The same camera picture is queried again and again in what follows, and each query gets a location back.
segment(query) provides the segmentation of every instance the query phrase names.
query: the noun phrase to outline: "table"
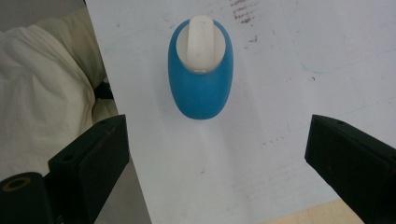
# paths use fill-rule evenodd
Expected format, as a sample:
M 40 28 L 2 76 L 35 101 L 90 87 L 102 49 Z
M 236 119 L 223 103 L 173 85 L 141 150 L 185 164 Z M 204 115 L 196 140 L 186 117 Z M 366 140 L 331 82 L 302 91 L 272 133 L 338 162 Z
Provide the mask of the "table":
M 394 1 L 87 5 L 152 223 L 263 223 L 337 199 L 304 161 L 312 114 L 396 146 Z M 233 41 L 230 98 L 210 120 L 184 117 L 167 79 L 170 37 L 196 14 Z

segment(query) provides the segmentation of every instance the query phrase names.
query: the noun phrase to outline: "gray surface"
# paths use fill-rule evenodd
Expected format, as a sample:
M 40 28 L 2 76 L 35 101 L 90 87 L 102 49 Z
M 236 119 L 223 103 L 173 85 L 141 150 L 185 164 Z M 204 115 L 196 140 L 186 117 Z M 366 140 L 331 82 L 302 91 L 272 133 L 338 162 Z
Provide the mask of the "gray surface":
M 62 17 L 84 6 L 82 0 L 0 0 L 0 31 Z

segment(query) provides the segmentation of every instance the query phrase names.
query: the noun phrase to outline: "white lid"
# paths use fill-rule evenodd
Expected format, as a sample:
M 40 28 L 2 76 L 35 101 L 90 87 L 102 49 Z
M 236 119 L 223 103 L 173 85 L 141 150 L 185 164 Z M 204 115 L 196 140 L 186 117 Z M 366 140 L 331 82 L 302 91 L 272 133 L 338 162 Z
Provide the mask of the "white lid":
M 198 74 L 214 70 L 225 52 L 225 39 L 213 20 L 200 15 L 190 19 L 177 37 L 177 55 L 187 69 Z

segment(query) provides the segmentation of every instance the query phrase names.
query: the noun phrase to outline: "hole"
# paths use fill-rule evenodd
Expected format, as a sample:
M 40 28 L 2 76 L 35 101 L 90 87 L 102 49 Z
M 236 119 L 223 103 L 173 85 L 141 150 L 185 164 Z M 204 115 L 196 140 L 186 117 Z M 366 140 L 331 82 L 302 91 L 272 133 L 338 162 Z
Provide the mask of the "hole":
M 62 158 L 62 161 L 71 161 L 73 159 L 72 155 L 67 155 Z
M 15 179 L 12 179 L 8 181 L 4 186 L 3 186 L 3 191 L 5 192 L 11 192 L 17 189 L 24 188 L 25 186 L 29 185 L 31 182 L 31 178 L 29 176 L 21 176 Z

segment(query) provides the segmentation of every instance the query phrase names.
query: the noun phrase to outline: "beige fabric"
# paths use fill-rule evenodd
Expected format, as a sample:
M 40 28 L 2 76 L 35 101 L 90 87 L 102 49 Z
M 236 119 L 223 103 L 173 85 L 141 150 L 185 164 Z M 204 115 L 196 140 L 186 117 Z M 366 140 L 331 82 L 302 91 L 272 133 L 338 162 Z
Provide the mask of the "beige fabric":
M 92 126 L 92 87 L 105 76 L 86 8 L 0 33 L 0 180 L 45 175 L 48 160 Z M 94 117 L 117 113 L 106 105 Z
M 95 89 L 106 77 L 87 8 L 61 19 L 46 19 L 38 24 L 52 34 L 75 59 Z
M 114 100 L 97 99 L 92 109 L 92 121 L 96 123 L 102 119 L 111 118 L 119 114 Z

